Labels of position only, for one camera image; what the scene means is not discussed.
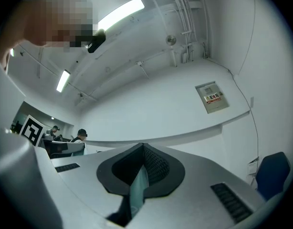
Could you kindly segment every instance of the fluorescent light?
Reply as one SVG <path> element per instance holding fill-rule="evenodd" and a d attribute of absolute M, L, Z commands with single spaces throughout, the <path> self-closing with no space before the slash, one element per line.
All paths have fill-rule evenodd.
<path fill-rule="evenodd" d="M 70 73 L 66 70 L 64 70 L 64 72 L 62 73 L 62 76 L 60 78 L 59 84 L 57 85 L 56 90 L 59 91 L 60 93 L 62 92 L 68 78 L 70 76 Z"/>
<path fill-rule="evenodd" d="M 98 24 L 99 29 L 104 29 L 106 31 L 113 24 L 116 24 L 118 21 L 122 20 L 126 16 L 135 13 L 136 11 L 143 9 L 144 7 L 145 6 L 143 5 L 141 0 L 131 0 L 101 19 Z"/>

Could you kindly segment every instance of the white ceiling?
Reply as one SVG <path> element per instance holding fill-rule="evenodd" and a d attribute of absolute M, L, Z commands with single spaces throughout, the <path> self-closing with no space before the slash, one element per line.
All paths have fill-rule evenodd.
<path fill-rule="evenodd" d="M 94 10 L 98 9 L 99 19 L 130 0 L 92 0 Z M 55 103 L 71 104 L 81 108 L 110 94 L 120 87 L 156 74 L 158 70 L 174 67 L 171 48 L 166 44 L 167 33 L 176 36 L 177 43 L 173 46 L 179 67 L 182 53 L 185 51 L 185 39 L 180 33 L 182 25 L 177 14 L 173 10 L 174 0 L 156 0 L 166 27 L 152 0 L 142 0 L 145 8 L 136 12 L 106 32 L 106 42 L 94 53 L 89 54 L 87 49 L 82 48 L 44 48 L 36 47 L 29 42 L 23 42 L 21 46 L 35 59 L 40 61 L 50 71 L 31 58 L 21 46 L 15 48 L 15 57 L 10 59 L 9 75 L 16 78 L 30 88 L 39 92 L 44 98 L 52 98 Z M 198 3 L 200 9 L 192 9 L 197 39 L 205 41 L 206 27 L 202 3 Z M 203 54 L 200 44 L 193 39 L 194 58 Z M 56 91 L 59 77 L 63 70 L 70 73 L 69 82 L 74 86 L 67 85 L 62 93 Z"/>

